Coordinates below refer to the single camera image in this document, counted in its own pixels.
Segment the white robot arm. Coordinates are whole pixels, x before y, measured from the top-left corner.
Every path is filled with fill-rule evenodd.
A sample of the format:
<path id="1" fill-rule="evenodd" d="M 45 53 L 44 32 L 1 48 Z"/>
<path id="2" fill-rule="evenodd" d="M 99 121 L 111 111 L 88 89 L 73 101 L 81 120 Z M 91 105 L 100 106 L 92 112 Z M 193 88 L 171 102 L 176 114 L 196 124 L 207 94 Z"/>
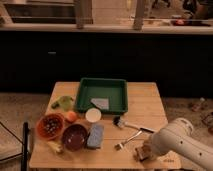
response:
<path id="1" fill-rule="evenodd" d="M 150 149 L 149 156 L 157 158 L 174 151 L 207 171 L 213 171 L 213 148 L 193 139 L 192 123 L 185 118 L 176 118 L 151 134 L 144 142 Z"/>

